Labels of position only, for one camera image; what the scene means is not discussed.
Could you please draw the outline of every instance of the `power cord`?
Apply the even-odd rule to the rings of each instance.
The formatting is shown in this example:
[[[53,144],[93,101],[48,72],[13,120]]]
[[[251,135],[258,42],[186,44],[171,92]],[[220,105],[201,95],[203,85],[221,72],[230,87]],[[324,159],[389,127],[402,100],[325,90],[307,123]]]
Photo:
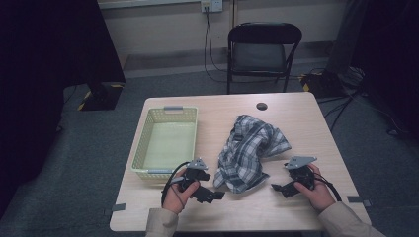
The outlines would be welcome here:
[[[330,110],[325,116],[324,116],[324,118],[326,119],[328,116],[330,116],[332,113],[334,113],[334,112],[337,112],[337,111],[339,111],[339,110],[341,110],[342,108],[344,108],[344,107],[346,107],[347,104],[348,103],[348,101],[346,101],[346,102],[344,102],[344,103],[342,103],[342,104],[340,104],[339,106],[337,106],[337,107],[335,107],[335,108],[333,108],[332,110]]]
[[[162,193],[162,195],[161,195],[161,205],[163,206],[163,202],[164,202],[164,199],[166,199],[166,195],[167,195],[167,191],[169,190],[169,188],[171,188],[172,186],[170,185],[170,183],[172,182],[172,179],[173,179],[173,177],[176,175],[176,173],[179,171],[179,169],[180,168],[182,168],[183,166],[185,166],[185,165],[188,165],[190,162],[189,161],[187,161],[187,162],[184,162],[184,163],[182,163],[182,164],[180,164],[174,171],[173,171],[173,173],[172,173],[172,175],[170,176],[170,178],[169,178],[169,180],[167,180],[167,182],[166,182],[166,185],[164,186],[164,188],[163,188],[163,191],[161,192]]]
[[[337,97],[337,98],[333,98],[333,99],[329,99],[329,100],[325,100],[325,101],[317,101],[317,104],[324,104],[324,103],[328,103],[328,102],[334,102],[334,101],[339,101],[339,100],[342,100],[342,99],[346,99],[346,98],[348,98],[348,96],[346,96],[346,97]]]
[[[361,85],[362,85],[362,81],[363,81],[364,76],[365,76],[364,71],[363,71],[362,69],[360,69],[360,68],[353,68],[353,67],[350,67],[350,70],[351,70],[352,72],[356,73],[359,77],[361,77],[361,80],[359,81],[359,87],[361,87]],[[355,99],[355,95],[356,95],[357,93],[353,93],[352,95],[351,95],[351,94],[349,94],[349,93],[347,93],[347,94],[348,94],[348,96],[349,96],[349,97],[351,97],[351,98],[352,98],[352,100],[353,100],[353,101],[357,102],[357,103],[358,103],[358,104],[360,104],[361,106],[364,106],[364,107],[370,108],[371,110],[377,111],[377,112],[379,112],[379,113],[381,113],[381,114],[385,115],[386,117],[388,117],[388,118],[391,120],[391,122],[392,122],[392,124],[394,125],[394,127],[395,127],[398,131],[403,132],[403,133],[405,133],[405,134],[408,134],[408,133],[409,133],[409,131],[406,131],[406,130],[402,129],[402,128],[401,128],[401,127],[397,124],[397,122],[394,120],[394,118],[393,118],[390,114],[388,114],[388,113],[386,113],[386,112],[384,112],[384,111],[382,111],[382,110],[379,110],[379,109],[377,109],[377,108],[374,108],[374,107],[372,107],[372,106],[370,106],[370,105],[367,105],[367,104],[365,104],[365,103],[363,103],[363,102],[361,102],[361,101],[359,101],[359,100]]]
[[[208,7],[205,7],[206,10],[206,16],[207,16],[207,31],[206,31],[206,43],[205,43],[205,47],[204,47],[204,69],[206,70],[206,74],[207,76],[214,82],[220,82],[220,83],[226,83],[226,81],[218,81],[215,80],[214,78],[212,78],[212,76],[210,75],[210,73],[207,70],[207,44],[208,44],[208,38],[209,38],[209,57],[210,60],[212,62],[212,65],[218,70],[218,71],[222,71],[222,72],[226,72],[225,70],[221,70],[219,69],[215,63],[213,62],[213,58],[212,58],[212,38],[210,35],[210,11]]]
[[[333,120],[332,125],[330,126],[330,132],[333,131],[333,128],[335,127],[336,122],[338,121],[339,117],[342,115],[343,111],[348,107],[348,105],[353,101],[353,97],[349,97],[348,101],[340,105],[339,107],[342,109],[339,114],[336,116],[336,118]]]
[[[317,173],[314,173],[314,172],[313,172],[313,174],[314,174],[315,176],[320,177],[320,178],[314,178],[314,180],[317,180],[317,181],[320,181],[320,182],[324,183],[324,184],[325,184],[327,187],[329,187],[329,189],[332,191],[332,193],[333,193],[333,195],[335,196],[336,200],[337,200],[337,201],[342,201],[342,199],[341,199],[341,197],[340,197],[340,195],[339,195],[338,191],[336,190],[336,188],[333,186],[333,184],[332,184],[332,183],[328,182],[328,181],[327,181],[326,179],[324,179],[324,177],[323,177],[323,176],[321,176],[320,174],[317,174]]]

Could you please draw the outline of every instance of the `gray carpet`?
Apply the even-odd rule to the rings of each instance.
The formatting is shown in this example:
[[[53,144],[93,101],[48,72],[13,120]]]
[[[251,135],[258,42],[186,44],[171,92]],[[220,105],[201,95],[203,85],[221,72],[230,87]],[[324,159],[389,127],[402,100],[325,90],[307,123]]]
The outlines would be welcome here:
[[[296,65],[293,74],[319,66]],[[223,72],[210,74],[225,80]],[[259,93],[281,88],[282,82],[276,86],[240,84],[233,90]],[[210,80],[205,72],[129,78],[116,109],[106,112],[78,112],[88,89],[73,89],[65,90],[66,98],[72,96],[64,106],[62,131],[42,172],[19,187],[0,221],[1,236],[142,236],[113,232],[107,211],[115,204],[144,101],[151,97],[225,94],[225,83]],[[301,91],[296,80],[290,83],[289,91]],[[344,101],[320,107],[327,114]],[[326,118],[330,125],[337,114]],[[373,226],[387,236],[413,237],[419,233],[418,143],[388,135],[388,122],[368,97],[357,96],[339,117],[332,134],[361,197],[373,204],[367,207]]]

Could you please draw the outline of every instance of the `wall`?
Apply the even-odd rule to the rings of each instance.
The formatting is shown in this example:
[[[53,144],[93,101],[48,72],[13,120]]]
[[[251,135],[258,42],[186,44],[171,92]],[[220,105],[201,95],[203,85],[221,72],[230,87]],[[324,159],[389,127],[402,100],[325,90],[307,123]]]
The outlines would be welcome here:
[[[148,5],[108,9],[99,2],[119,54],[204,49],[207,18],[201,13],[199,1],[158,5],[144,2]],[[293,23],[303,32],[302,42],[335,40],[346,1],[241,0],[235,1],[234,8],[232,3],[232,0],[224,0],[222,13],[209,14],[213,48],[226,47],[232,19],[235,24],[249,21]]]

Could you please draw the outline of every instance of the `black cable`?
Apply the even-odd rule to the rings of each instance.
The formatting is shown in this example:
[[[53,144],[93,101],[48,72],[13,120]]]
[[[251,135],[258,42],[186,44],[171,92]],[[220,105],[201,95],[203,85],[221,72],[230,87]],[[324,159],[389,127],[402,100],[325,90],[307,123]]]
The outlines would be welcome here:
[[[340,109],[342,109],[342,107],[343,107],[343,105],[345,104],[345,103],[343,103],[343,104],[340,104],[339,106],[337,106],[337,107],[335,107],[335,108],[333,108],[332,110],[330,110],[325,116],[324,116],[324,118],[326,119],[328,116],[330,116],[333,112],[337,112],[337,111],[339,111]]]
[[[234,20],[235,20],[235,0],[233,0],[233,20],[232,20],[232,27],[234,27],[235,26],[235,22],[234,22]]]
[[[220,82],[220,83],[227,83],[227,81],[218,81],[218,80],[215,80],[214,78],[212,78],[212,76],[210,75],[210,73],[207,70],[207,44],[208,44],[208,37],[209,37],[209,55],[210,55],[212,64],[214,65],[214,67],[217,70],[220,70],[220,69],[218,69],[218,67],[215,66],[215,64],[213,63],[213,60],[212,60],[212,40],[211,40],[211,37],[210,37],[210,12],[209,12],[208,8],[206,8],[206,16],[207,16],[207,31],[206,31],[206,43],[205,43],[205,46],[204,46],[204,69],[206,70],[207,76],[212,81],[214,81],[214,82]]]
[[[355,81],[351,76],[346,76],[345,79],[352,79],[353,81]],[[352,90],[357,90],[358,88],[360,88],[361,83],[356,81],[357,85],[354,85],[352,83],[346,82],[344,80],[340,80],[340,83],[342,85],[342,87],[347,88],[347,89],[352,89]]]
[[[313,174],[314,174],[314,175],[316,175],[316,176],[318,176],[318,177],[320,177],[320,179],[319,179],[319,178],[314,178],[314,180],[317,180],[317,181],[320,181],[320,182],[322,182],[322,183],[326,184],[326,186],[327,186],[327,187],[329,187],[329,189],[332,191],[332,193],[333,193],[333,195],[335,196],[336,200],[337,200],[337,201],[342,201],[342,199],[341,199],[341,197],[340,197],[340,195],[339,195],[338,191],[336,190],[336,188],[333,186],[333,184],[332,184],[332,183],[328,182],[328,181],[327,181],[327,180],[326,180],[323,176],[321,176],[320,174],[317,174],[317,173],[314,173],[314,172],[313,172]]]
[[[346,98],[348,98],[348,96],[333,98],[333,99],[326,100],[326,101],[318,101],[317,104],[323,104],[323,103],[328,103],[328,102],[339,101],[339,100],[346,99]]]
[[[339,117],[342,115],[343,111],[344,111],[344,110],[348,107],[348,105],[352,102],[352,100],[353,100],[353,97],[350,97],[350,98],[348,99],[348,101],[347,101],[346,103],[344,103],[344,104],[343,104],[342,110],[339,112],[339,114],[337,115],[337,117],[336,117],[336,118],[335,118],[335,120],[333,121],[332,126],[330,127],[330,132],[332,132],[332,131],[333,131],[333,128],[334,128],[334,126],[335,126],[335,124],[336,124],[337,120],[338,120],[338,119],[339,119]]]
[[[190,162],[184,162],[182,164],[180,164],[178,167],[176,167],[176,169],[173,171],[172,175],[170,176],[169,180],[167,180],[166,185],[163,188],[163,191],[161,192],[161,205],[163,206],[163,202],[164,199],[166,199],[166,195],[167,195],[167,191],[169,190],[169,188],[171,187],[170,183],[172,182],[173,177],[176,175],[176,173],[178,172],[178,170],[180,168],[182,168],[182,166],[189,164]]]
[[[211,37],[211,35],[210,35],[210,14],[209,14],[209,12],[207,11],[207,30],[208,30],[208,35],[209,35],[209,57],[210,57],[210,60],[211,60],[211,62],[212,62],[212,65],[216,68],[216,70],[218,70],[218,71],[222,71],[222,72],[227,72],[226,70],[221,70],[221,69],[219,69],[216,65],[215,65],[215,63],[213,62],[213,58],[212,58],[212,37]]]
[[[364,73],[364,71],[362,70],[362,69],[360,69],[360,68],[353,68],[353,67],[350,67],[350,69],[351,69],[351,71],[353,71],[354,73],[358,73],[359,75],[360,75],[360,77],[361,77],[361,81],[359,82],[359,87],[361,88],[363,85],[362,85],[362,83],[363,83],[363,79],[364,79],[364,76],[365,76],[365,73]],[[358,93],[358,91],[357,92],[355,92],[354,94],[352,94],[352,95],[349,95],[350,97],[353,97],[353,96],[355,96],[355,94],[357,94]],[[403,132],[403,133],[405,133],[405,134],[408,134],[409,133],[409,131],[407,131],[407,130],[404,130],[404,129],[402,129],[398,124],[397,124],[397,122],[394,120],[394,118],[391,116],[391,115],[389,115],[388,113],[386,113],[386,112],[384,112],[384,111],[382,111],[382,110],[379,110],[379,109],[377,109],[377,108],[374,108],[374,107],[372,107],[372,106],[368,106],[368,105],[365,105],[364,103],[362,103],[362,102],[360,102],[360,101],[357,101],[357,100],[355,100],[355,98],[352,98],[354,101],[356,101],[356,102],[358,102],[360,105],[363,105],[363,106],[366,106],[366,107],[369,107],[370,109],[372,109],[372,110],[374,110],[374,111],[377,111],[377,112],[379,112],[379,113],[381,113],[381,114],[383,114],[383,115],[385,115],[385,116],[387,116],[390,120],[391,120],[391,122],[393,123],[393,125],[396,127],[396,129],[398,130],[398,131],[400,131],[400,132]]]
[[[317,180],[317,181],[320,181],[320,182],[324,183],[324,184],[325,184],[327,187],[329,187],[329,189],[332,191],[332,193],[333,193],[333,195],[335,196],[336,200],[337,200],[337,201],[342,201],[342,199],[341,199],[341,197],[340,197],[340,195],[339,195],[338,191],[336,190],[336,188],[333,186],[333,184],[332,184],[332,183],[329,183],[329,182],[327,182],[327,181],[325,181],[325,180],[318,179],[318,178],[314,178],[314,180]]]

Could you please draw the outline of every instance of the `basket handle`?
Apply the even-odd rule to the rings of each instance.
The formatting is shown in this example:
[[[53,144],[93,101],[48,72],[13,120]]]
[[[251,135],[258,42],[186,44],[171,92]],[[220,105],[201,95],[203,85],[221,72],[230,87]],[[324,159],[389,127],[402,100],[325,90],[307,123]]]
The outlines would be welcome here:
[[[165,106],[163,110],[166,114],[182,114],[183,106]]]
[[[154,175],[164,175],[164,174],[172,174],[174,170],[147,170],[147,174],[154,174]]]

